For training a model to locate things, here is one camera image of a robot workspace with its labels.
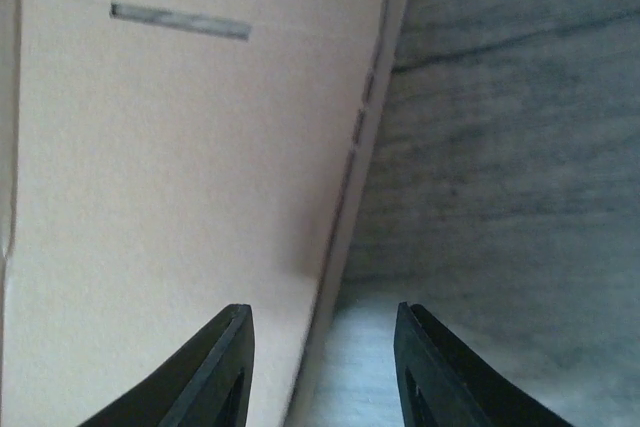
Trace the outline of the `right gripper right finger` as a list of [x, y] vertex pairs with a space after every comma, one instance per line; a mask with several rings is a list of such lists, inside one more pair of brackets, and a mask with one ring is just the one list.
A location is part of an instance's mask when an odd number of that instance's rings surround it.
[[500, 375], [420, 304], [398, 305], [394, 358], [406, 426], [571, 426]]

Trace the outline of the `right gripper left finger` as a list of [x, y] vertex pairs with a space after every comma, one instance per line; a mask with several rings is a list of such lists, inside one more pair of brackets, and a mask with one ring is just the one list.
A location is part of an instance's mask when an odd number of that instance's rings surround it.
[[147, 378], [83, 425], [244, 426], [252, 374], [252, 309], [230, 304]]

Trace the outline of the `cardboard box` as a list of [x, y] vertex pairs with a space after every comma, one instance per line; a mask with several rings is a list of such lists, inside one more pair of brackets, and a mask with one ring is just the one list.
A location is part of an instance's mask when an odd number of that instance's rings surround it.
[[1, 422], [78, 426], [230, 304], [305, 422], [407, 0], [1, 0]]

